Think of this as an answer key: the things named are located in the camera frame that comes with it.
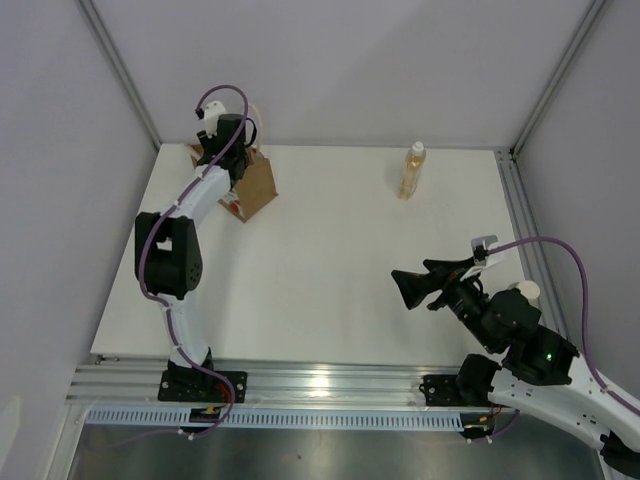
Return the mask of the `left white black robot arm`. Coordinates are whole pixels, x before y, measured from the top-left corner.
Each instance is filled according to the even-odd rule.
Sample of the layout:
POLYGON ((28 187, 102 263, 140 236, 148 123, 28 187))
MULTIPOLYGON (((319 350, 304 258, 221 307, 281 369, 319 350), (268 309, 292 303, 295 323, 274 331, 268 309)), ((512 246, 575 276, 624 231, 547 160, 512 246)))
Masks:
POLYGON ((203 149, 194 174, 168 208, 141 212, 134 223, 134 271, 144 297, 161 309, 171 345, 165 382, 195 401, 208 399, 221 376, 213 372, 195 290, 204 273, 198 227, 249 166, 247 118, 222 113, 197 133, 203 149))

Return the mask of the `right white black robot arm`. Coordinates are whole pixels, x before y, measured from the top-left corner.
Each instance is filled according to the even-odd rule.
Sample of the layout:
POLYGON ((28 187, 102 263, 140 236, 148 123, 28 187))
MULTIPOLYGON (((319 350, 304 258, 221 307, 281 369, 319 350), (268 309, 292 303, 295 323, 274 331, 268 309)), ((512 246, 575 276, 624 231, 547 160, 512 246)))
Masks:
POLYGON ((428 309, 448 308, 481 344, 455 378, 457 396, 469 406, 503 405, 578 438, 604 462, 639 476, 639 402, 599 385, 584 353, 543 326, 538 286, 521 281, 489 295, 472 259, 426 260, 423 274, 394 270, 405 306, 428 296, 428 309))

